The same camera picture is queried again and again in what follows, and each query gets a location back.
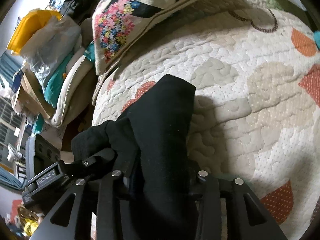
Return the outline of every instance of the orange fabric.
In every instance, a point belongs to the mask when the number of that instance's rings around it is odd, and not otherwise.
[[[293,208],[293,193],[290,180],[263,197],[260,201],[271,213],[278,225],[282,224],[287,220]]]
[[[135,101],[137,101],[142,95],[147,92],[150,88],[152,88],[156,82],[154,81],[148,81],[141,85],[141,87],[138,88],[135,98],[130,99],[128,102],[126,102],[122,108],[122,112],[126,110],[129,106],[131,106]]]
[[[301,79],[299,86],[304,88],[320,107],[320,64],[312,66],[308,74]]]
[[[115,84],[115,81],[113,81],[112,79],[109,81],[108,86],[107,86],[107,92],[110,91],[110,89],[113,87],[113,85]]]
[[[311,57],[318,52],[316,43],[295,28],[292,30],[291,41],[297,51],[306,57]]]
[[[56,16],[58,20],[62,15],[56,11],[37,10],[29,12],[14,31],[7,49],[12,50],[16,54],[20,54],[20,50],[27,41],[36,33],[37,30],[43,28],[52,16]]]

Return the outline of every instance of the wall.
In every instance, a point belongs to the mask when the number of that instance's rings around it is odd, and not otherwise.
[[[30,10],[41,8],[45,9],[50,0],[17,0],[11,7],[3,22],[0,24],[0,55],[4,53],[8,42],[14,32],[17,19],[24,17]],[[22,63],[21,57],[14,57],[19,63]]]
[[[7,188],[0,186],[0,214],[5,217],[11,213],[12,201],[22,199],[21,195],[11,192]]]

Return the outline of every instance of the bed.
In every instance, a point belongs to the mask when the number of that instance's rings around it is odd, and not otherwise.
[[[185,79],[196,87],[189,158],[218,178],[244,178],[287,238],[300,239],[320,206],[319,62],[292,3],[199,0],[99,77],[92,125],[116,120],[165,74]]]

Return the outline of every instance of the yellow bag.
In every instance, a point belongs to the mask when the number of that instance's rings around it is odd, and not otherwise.
[[[25,219],[26,224],[23,227],[23,231],[27,234],[27,236],[32,236],[33,233],[38,228],[39,224],[36,221],[33,221],[31,219]]]
[[[21,48],[37,30],[40,30],[47,24],[52,16],[56,16],[58,20],[62,18],[62,15],[57,11],[37,10],[29,12],[23,17],[17,29],[14,31],[7,49],[19,55]]]

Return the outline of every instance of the white cushion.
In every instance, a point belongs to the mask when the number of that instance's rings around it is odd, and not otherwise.
[[[97,84],[97,75],[92,68],[79,83],[69,102],[67,113],[64,115],[62,125],[74,120],[91,102],[92,94]]]
[[[84,78],[86,78],[87,73],[92,70],[92,67],[93,63],[90,62],[84,55],[82,55],[74,64],[63,83],[57,103],[56,112],[53,117],[47,121],[50,125],[59,127],[63,124],[73,94],[75,93],[80,82]]]
[[[84,52],[85,52],[84,47],[80,46],[78,51],[75,52],[75,54],[72,56],[72,58],[70,59],[70,61],[68,62],[67,66],[66,66],[66,73],[67,74],[73,68],[74,64],[78,61],[78,59],[80,59],[81,56],[83,56]]]

